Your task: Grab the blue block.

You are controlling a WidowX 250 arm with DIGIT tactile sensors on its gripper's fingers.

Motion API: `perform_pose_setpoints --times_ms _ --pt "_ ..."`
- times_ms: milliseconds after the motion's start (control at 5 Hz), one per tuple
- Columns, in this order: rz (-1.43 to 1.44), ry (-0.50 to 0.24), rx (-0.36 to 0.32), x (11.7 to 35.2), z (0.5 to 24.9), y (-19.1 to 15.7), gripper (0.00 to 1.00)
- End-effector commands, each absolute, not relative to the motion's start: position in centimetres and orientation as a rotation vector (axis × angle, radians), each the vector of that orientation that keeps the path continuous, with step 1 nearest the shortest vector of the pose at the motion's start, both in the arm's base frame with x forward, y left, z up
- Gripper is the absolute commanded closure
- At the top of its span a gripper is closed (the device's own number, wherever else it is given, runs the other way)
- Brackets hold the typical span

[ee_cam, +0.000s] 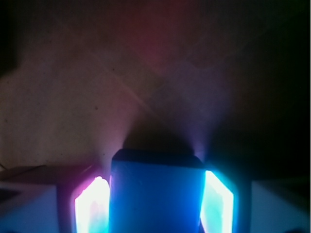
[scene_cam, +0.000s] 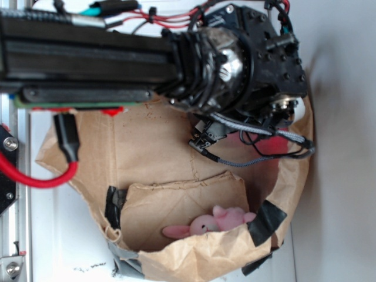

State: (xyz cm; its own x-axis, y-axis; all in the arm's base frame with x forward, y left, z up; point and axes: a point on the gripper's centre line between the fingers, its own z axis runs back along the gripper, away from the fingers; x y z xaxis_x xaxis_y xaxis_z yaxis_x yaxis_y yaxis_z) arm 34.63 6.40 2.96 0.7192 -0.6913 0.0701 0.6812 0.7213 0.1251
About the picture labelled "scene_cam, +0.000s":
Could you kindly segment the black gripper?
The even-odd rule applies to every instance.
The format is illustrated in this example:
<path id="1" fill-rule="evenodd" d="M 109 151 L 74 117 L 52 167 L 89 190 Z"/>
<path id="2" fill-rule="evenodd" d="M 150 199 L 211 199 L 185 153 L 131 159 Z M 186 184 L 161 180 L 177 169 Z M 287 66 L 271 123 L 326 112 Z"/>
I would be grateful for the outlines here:
<path id="1" fill-rule="evenodd" d="M 214 115 L 204 115 L 204 123 L 284 128 L 301 119 L 307 82 L 298 40 L 287 14 L 278 19 L 280 32 L 266 14 L 235 4 L 204 16 L 202 31 L 223 58 L 206 100 Z"/>

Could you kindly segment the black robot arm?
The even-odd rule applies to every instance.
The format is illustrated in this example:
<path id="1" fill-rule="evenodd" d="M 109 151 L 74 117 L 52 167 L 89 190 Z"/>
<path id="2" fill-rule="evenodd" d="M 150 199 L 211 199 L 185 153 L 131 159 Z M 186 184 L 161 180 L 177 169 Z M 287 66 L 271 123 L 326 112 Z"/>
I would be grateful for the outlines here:
<path id="1" fill-rule="evenodd" d="M 160 37 L 110 32 L 101 18 L 1 10 L 1 91 L 20 108 L 114 109 L 164 97 L 176 109 L 285 126 L 307 94 L 291 21 L 214 1 Z"/>

